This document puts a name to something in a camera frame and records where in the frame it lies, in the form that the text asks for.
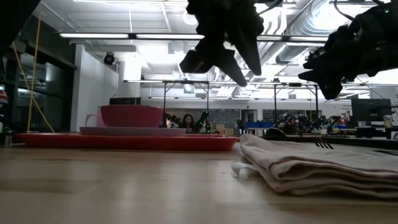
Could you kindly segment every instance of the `pink saucer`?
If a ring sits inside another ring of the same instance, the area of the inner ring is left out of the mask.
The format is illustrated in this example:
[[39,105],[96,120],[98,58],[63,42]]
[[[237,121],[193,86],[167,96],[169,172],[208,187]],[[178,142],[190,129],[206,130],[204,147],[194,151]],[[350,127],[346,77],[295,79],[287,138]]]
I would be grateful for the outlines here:
[[119,128],[119,127],[80,127],[85,136],[152,136],[152,137],[182,137],[182,128]]

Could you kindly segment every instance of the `metal fork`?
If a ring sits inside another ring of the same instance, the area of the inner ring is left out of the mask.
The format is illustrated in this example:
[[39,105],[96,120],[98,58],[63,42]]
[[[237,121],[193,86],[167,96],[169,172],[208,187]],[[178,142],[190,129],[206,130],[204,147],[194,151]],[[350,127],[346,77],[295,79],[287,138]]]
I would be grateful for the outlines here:
[[328,143],[328,141],[323,136],[320,136],[320,137],[312,136],[312,141],[318,147],[321,147],[321,148],[324,148],[324,149],[335,149]]

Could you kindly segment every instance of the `beige cloth napkin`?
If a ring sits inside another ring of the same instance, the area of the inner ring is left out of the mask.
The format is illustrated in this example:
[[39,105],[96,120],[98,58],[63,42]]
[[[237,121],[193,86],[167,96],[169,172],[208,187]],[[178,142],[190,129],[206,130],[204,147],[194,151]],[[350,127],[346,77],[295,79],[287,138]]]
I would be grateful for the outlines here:
[[398,157],[241,136],[241,150],[276,192],[340,191],[398,198]]

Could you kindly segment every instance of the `woman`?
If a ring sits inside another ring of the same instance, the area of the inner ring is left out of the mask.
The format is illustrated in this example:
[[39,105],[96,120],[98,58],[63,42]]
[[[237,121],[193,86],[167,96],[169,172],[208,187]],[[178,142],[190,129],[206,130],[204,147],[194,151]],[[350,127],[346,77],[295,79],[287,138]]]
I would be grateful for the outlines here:
[[187,133],[195,132],[195,122],[193,120],[193,116],[190,114],[184,115],[182,119],[182,123],[179,125],[179,128],[187,129]]

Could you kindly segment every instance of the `red tray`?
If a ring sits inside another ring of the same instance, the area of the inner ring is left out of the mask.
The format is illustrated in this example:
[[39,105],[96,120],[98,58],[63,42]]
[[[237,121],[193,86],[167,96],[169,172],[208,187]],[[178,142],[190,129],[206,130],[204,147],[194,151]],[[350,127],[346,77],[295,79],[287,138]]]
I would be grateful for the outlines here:
[[27,147],[128,149],[152,151],[230,151],[238,140],[212,134],[184,137],[84,136],[81,134],[19,134]]

